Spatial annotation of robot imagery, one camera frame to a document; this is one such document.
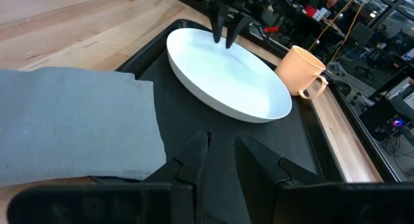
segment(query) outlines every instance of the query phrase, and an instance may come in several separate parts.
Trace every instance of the person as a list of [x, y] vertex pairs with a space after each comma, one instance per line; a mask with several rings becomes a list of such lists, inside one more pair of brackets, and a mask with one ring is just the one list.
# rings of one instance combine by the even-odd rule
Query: person
[[336, 7], [335, 7], [335, 5], [337, 4], [337, 2], [338, 2], [339, 0], [325, 0], [325, 1], [321, 1], [320, 3], [319, 3], [319, 5], [317, 6], [317, 9], [318, 10], [320, 10], [320, 9], [322, 9], [322, 8], [325, 8], [325, 9], [327, 9], [328, 10], [328, 12], [325, 14], [325, 16], [322, 18], [322, 20], [324, 21], [324, 22], [327, 22], [327, 23], [332, 23], [332, 26], [335, 28], [335, 29], [339, 29], [336, 25], [335, 25], [335, 23], [333, 23], [332, 22], [332, 19], [335, 17], [335, 15], [336, 15]]

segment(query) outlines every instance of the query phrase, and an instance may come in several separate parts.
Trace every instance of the gray cloth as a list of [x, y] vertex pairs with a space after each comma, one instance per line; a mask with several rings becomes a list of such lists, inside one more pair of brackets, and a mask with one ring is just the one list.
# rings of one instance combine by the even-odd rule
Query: gray cloth
[[86, 175], [145, 179], [166, 162], [153, 83], [133, 74], [0, 69], [0, 186]]

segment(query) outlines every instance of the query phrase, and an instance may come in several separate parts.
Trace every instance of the mug handle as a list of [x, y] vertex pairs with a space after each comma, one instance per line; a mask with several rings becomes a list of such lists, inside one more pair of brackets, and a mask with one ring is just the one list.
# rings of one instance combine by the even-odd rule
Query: mug handle
[[299, 95], [304, 99], [312, 99], [317, 97], [318, 95], [322, 94], [322, 92], [325, 90], [326, 86], [329, 84], [326, 78], [320, 76], [319, 74], [316, 75], [322, 82], [322, 86], [319, 88], [319, 90], [314, 93], [313, 95], [307, 97], [302, 90], [299, 91]]

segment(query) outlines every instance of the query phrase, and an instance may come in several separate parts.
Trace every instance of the peach mug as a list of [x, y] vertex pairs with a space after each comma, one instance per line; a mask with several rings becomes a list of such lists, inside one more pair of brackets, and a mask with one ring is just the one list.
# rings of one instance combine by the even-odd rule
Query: peach mug
[[[293, 46], [275, 73], [289, 90], [290, 95], [300, 95], [302, 98], [311, 99], [320, 95], [328, 85], [328, 82], [320, 74], [325, 70], [325, 65], [310, 52], [298, 46]], [[311, 96], [306, 96], [303, 92], [315, 79], [319, 78], [322, 82], [319, 90]]]

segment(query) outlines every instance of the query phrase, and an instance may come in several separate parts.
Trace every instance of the red object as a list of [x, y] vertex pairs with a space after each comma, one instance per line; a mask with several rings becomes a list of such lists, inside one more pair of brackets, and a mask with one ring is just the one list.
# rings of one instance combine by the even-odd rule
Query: red object
[[278, 32], [278, 31], [279, 31], [279, 27], [278, 26], [265, 28], [265, 32], [266, 33], [273, 33], [273, 32]]
[[318, 11], [318, 10], [316, 10], [315, 8], [311, 7], [310, 5], [307, 5], [307, 6], [305, 7], [305, 10], [306, 10], [306, 14], [307, 14], [309, 17], [313, 17], [313, 15], [316, 13], [316, 11]]

